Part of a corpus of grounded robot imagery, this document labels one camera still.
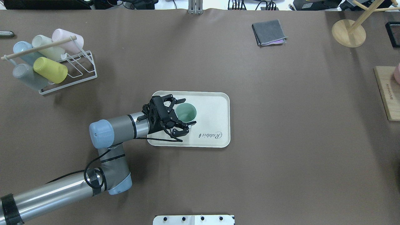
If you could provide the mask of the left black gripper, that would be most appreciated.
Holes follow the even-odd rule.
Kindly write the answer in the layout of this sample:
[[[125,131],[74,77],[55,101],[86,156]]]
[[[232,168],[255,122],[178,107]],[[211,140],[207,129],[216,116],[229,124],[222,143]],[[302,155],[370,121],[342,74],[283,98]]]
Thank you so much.
[[[176,104],[182,104],[186,98],[175,98],[173,94],[165,96],[152,96],[148,104],[142,108],[149,124],[148,134],[163,131],[173,139],[185,136],[189,133],[189,127],[196,121],[185,123],[178,121],[174,111]]]

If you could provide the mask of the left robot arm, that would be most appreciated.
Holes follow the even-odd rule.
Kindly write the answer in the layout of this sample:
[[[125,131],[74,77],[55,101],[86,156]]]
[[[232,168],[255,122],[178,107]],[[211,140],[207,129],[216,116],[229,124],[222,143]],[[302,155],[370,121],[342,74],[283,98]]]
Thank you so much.
[[[64,206],[97,196],[104,191],[117,195],[132,186],[123,142],[146,139],[148,134],[165,132],[170,142],[182,142],[180,137],[189,133],[196,124],[194,119],[179,116],[174,106],[186,100],[172,94],[152,96],[141,112],[103,119],[90,124],[89,132],[99,156],[101,166],[71,172],[45,185],[20,193],[1,197],[1,224],[23,225],[26,221]]]

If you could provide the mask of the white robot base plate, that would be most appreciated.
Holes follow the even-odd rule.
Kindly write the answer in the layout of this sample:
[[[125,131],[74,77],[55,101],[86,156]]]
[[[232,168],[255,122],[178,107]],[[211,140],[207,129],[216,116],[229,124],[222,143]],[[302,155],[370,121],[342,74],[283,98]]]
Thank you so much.
[[[234,215],[159,215],[153,225],[234,225]]]

